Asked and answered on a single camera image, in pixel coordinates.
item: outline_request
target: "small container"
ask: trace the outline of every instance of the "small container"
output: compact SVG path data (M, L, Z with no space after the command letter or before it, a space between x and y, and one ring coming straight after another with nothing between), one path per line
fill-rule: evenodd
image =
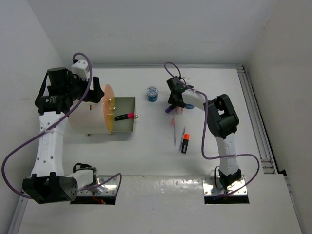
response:
M156 101L158 99L158 89L155 86L147 88L147 98L149 101Z

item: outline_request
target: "white wall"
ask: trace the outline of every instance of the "white wall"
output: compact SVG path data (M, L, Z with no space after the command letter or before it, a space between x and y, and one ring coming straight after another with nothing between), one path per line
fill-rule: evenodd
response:
M0 3L0 161L38 132L34 100L46 69L62 66L62 61L40 26L26 0ZM17 152L6 172L10 182L21 189L30 175L37 144ZM0 178L0 233L7 233L18 200Z
M242 64L276 0L28 2L64 61L79 49L95 64Z
M249 63L278 166L300 222L312 233L312 1L280 0Z

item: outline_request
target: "white table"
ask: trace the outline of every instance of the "white table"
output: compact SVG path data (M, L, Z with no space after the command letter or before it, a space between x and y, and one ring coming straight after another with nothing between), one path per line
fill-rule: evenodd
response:
M240 120L235 134L237 153L259 157L236 69L181 71L210 99L222 93L229 95ZM116 96L135 96L139 119L135 120L132 134L67 134L63 164L68 174L75 163L81 162L96 166L102 175L127 175L116 205L38 205L29 201L19 234L301 233L283 176L265 175L262 169L248 186L250 204L204 204L201 176L211 175L219 160L208 161L201 156L204 113L199 109L184 110L183 115L177 116L178 141L184 125L191 139L185 155L174 147L173 130L169 127L172 114L164 112L170 93L166 84L169 76L164 69L94 69L94 75L100 77L101 83L110 84ZM159 90L156 102L147 101L146 88L150 85ZM209 131L205 152L208 156L217 155L217 145ZM256 170L254 159L241 157L238 162L249 180Z
M181 72L210 99L223 93L229 95L240 120L235 134L236 151L259 156L237 71L189 68ZM178 147L174 147L173 129L169 127L173 112L165 113L170 95L166 80L170 76L163 68L94 69L94 76L100 77L102 84L110 84L115 96L135 96L139 118L131 134L67 135L63 153L65 173L71 173L73 165L81 162L96 166L102 175L117 172L149 176L209 175L219 164L219 160L208 161L201 155L204 112L198 108L184 110L176 118L177 140L180 141L185 125L191 135L187 154L179 153ZM150 85L158 88L156 102L147 100L146 89ZM208 129L205 152L207 156L218 155L215 137ZM255 172L254 159L243 157L238 162L244 174Z

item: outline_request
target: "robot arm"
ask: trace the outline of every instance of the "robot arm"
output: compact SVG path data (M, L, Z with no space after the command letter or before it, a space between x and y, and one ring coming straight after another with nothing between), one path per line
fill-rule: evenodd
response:
M175 78L167 80L167 84L171 90L169 104L179 107L191 104L203 111L205 110L206 101L203 95L188 89ZM207 124L217 141L219 155L232 155L220 159L220 183L224 189L227 189L233 182L240 180L241 170L236 160L235 150L235 132L239 120L230 98L226 94L208 101Z
M42 87L35 101L39 112L40 131L46 131L53 123L69 112L73 101L80 99L88 84L89 70L85 61L77 61L73 72L66 68L47 71ZM46 78L51 85L49 95L43 96ZM104 92L99 78L93 77L93 90L89 90L83 101L100 102ZM39 138L38 152L31 177L23 180L22 188L39 204L73 201L79 189L95 183L96 169L84 167L65 176L62 163L63 135L68 119Z

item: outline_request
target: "pen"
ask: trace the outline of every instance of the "pen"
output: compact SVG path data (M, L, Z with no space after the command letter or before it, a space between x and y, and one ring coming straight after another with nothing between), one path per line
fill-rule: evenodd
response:
M176 146L176 122L174 122L174 138L175 138L175 146Z
M185 133L185 126L183 128L183 132L182 132L182 136L181 136L181 143L180 143L180 147L179 147L179 152L181 152L181 149L182 149L184 133Z

